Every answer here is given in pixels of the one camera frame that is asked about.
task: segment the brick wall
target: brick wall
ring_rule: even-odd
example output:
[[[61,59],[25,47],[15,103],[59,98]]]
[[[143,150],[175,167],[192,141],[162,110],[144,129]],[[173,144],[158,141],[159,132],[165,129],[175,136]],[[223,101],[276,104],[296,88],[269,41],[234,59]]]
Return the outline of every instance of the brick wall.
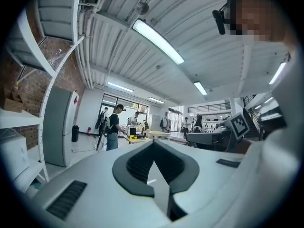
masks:
[[[32,33],[37,42],[42,40],[37,24],[35,21],[34,10],[32,6],[27,7],[27,17],[30,24]],[[69,50],[71,43],[68,41],[47,38],[41,45],[40,49],[47,60],[52,58],[59,49],[62,53]],[[0,86],[4,86],[6,89],[11,89],[21,71],[21,67],[9,56],[6,51],[2,51],[0,60]],[[32,68],[26,68],[23,75],[33,70]],[[34,73],[29,75],[26,79],[19,83],[17,93],[20,94],[24,102],[24,110],[39,116],[39,111],[44,96],[44,92],[48,83],[50,82],[50,76],[43,71],[36,70]],[[82,82],[80,72],[77,67],[75,53],[73,52],[62,69],[58,74],[54,86],[63,88],[69,91],[76,91],[79,95],[79,102],[76,110],[75,116],[77,117],[78,108],[80,106],[81,98],[85,90],[85,86]],[[21,128],[16,128],[23,136],[26,137],[27,149],[33,148],[38,144],[38,128],[37,126],[25,126]]]

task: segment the man in black shirt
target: man in black shirt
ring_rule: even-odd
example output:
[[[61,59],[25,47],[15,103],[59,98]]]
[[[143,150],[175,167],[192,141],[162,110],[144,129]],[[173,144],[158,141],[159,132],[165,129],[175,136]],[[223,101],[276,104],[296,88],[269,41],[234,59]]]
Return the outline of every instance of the man in black shirt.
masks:
[[[122,104],[118,104],[110,116],[110,132],[108,133],[108,143],[106,150],[113,150],[118,148],[118,131],[123,132],[123,134],[127,134],[125,130],[123,130],[119,126],[119,118],[118,114],[120,114],[124,110],[124,106]]]

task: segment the trash can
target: trash can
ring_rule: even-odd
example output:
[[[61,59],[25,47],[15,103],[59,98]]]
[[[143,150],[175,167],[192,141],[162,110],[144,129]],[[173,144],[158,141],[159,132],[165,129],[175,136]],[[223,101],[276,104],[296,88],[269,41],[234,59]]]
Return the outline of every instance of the trash can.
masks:
[[[79,127],[77,125],[74,125],[72,129],[72,142],[78,141],[78,135],[79,135]]]

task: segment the refrigerator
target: refrigerator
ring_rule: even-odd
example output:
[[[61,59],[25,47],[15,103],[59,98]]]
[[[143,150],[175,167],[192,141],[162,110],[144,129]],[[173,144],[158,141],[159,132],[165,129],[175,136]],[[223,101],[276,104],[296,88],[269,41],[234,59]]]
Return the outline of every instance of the refrigerator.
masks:
[[[43,120],[43,153],[45,162],[68,166],[72,155],[72,128],[79,96],[52,87]]]

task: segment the black vent grille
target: black vent grille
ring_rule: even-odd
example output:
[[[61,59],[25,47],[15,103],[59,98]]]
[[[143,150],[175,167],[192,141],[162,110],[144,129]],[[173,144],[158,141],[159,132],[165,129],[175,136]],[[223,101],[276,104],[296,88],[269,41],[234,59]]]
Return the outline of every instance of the black vent grille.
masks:
[[[87,184],[84,182],[77,180],[73,181],[47,208],[47,211],[59,219],[64,220],[76,204],[86,186]]]

